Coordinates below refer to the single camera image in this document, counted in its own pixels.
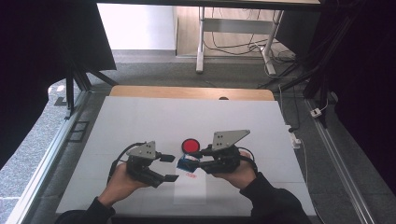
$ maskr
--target hand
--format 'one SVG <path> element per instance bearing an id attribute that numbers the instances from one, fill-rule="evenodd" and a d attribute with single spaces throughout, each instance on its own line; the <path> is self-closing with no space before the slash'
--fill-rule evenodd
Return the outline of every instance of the hand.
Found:
<path id="1" fill-rule="evenodd" d="M 114 203 L 127 198 L 135 190 L 148 186 L 147 184 L 133 180 L 126 172 L 126 163 L 122 163 L 117 166 L 105 190 L 98 197 L 98 201 L 109 208 Z"/>
<path id="2" fill-rule="evenodd" d="M 247 152 L 241 151 L 240 153 L 241 156 L 250 158 Z M 213 176 L 227 180 L 238 189 L 244 189 L 256 178 L 252 166 L 247 161 L 241 161 L 235 171 L 230 174 L 213 174 Z"/>

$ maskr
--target white wall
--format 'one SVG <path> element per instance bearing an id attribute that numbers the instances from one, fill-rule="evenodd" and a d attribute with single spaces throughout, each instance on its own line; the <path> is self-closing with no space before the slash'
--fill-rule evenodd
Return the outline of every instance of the white wall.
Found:
<path id="1" fill-rule="evenodd" d="M 176 49 L 174 7 L 98 4 L 112 49 Z"/>

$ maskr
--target black sleeve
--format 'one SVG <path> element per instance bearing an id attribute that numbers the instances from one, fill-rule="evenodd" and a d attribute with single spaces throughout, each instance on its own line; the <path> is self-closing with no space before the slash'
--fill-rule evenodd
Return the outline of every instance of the black sleeve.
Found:
<path id="1" fill-rule="evenodd" d="M 311 223 L 300 201 L 287 190 L 274 188 L 262 173 L 240 193 L 251 200 L 251 216 L 260 223 Z"/>
<path id="2" fill-rule="evenodd" d="M 57 218 L 55 224 L 106 224 L 107 220 L 115 214 L 116 211 L 113 208 L 106 208 L 96 197 L 86 211 L 67 211 Z"/>

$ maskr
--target gray floor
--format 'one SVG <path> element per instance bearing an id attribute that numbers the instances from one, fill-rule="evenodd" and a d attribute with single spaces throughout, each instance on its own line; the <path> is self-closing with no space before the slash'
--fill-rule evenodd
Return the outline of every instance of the gray floor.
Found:
<path id="1" fill-rule="evenodd" d="M 115 52 L 115 59 L 119 62 L 117 63 L 118 71 L 107 71 L 105 74 L 123 85 L 256 89 L 258 85 L 270 79 L 263 72 L 262 60 L 205 59 L 205 72 L 198 76 L 195 74 L 194 59 L 175 58 L 166 54 L 127 56 L 119 52 Z M 280 64 L 276 66 L 276 69 L 282 71 L 285 67 L 285 64 Z M 297 71 L 290 74 L 290 77 L 296 77 L 300 73 L 301 71 Z M 90 77 L 90 79 L 93 91 L 89 92 L 89 101 L 78 119 L 78 125 L 88 123 L 88 130 L 83 136 L 80 132 L 70 133 L 69 139 L 75 140 L 81 136 L 83 138 L 81 141 L 68 141 L 64 144 L 63 150 L 25 219 L 25 223 L 53 223 L 56 218 L 56 207 L 71 174 L 73 174 L 102 102 L 110 91 L 110 87 L 98 78 Z M 275 90 L 279 83 L 289 80 L 290 78 L 281 79 L 269 86 L 269 89 Z M 300 126 L 295 134 L 304 141 L 307 166 L 305 167 L 305 152 L 302 148 L 296 150 L 296 156 L 304 175 L 305 169 L 308 170 L 308 189 L 314 206 L 327 224 L 361 223 L 321 141 L 314 121 L 309 116 L 305 101 L 301 97 L 303 88 L 304 83 L 295 87 L 297 97 L 294 97 L 293 90 L 283 92 L 282 106 L 287 123 L 292 127 Z M 54 96 L 53 100 L 50 99 L 49 112 L 43 114 L 43 118 L 37 122 L 37 127 L 32 130 L 32 136 L 28 136 L 22 144 L 27 146 L 20 147 L 15 158 L 11 159 L 7 167 L 0 172 L 2 178 L 0 223 L 7 220 L 13 206 L 21 196 L 24 186 L 39 163 L 40 156 L 44 153 L 42 150 L 45 151 L 51 137 L 57 132 L 57 124 L 64 117 L 64 107 L 52 106 L 58 97 Z M 277 94 L 276 99 L 280 102 L 280 95 Z M 333 112 L 334 103 L 335 101 L 330 101 L 327 108 L 328 130 L 340 150 L 349 172 L 361 190 L 377 223 L 396 223 L 394 195 L 338 121 Z"/>

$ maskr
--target red button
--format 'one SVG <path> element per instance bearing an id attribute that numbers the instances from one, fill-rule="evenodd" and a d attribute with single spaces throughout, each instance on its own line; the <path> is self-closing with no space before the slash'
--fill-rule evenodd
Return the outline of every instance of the red button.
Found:
<path id="1" fill-rule="evenodd" d="M 181 149 L 183 150 L 184 153 L 192 153 L 199 151 L 199 142 L 193 138 L 189 138 L 184 140 L 184 142 L 181 144 Z"/>

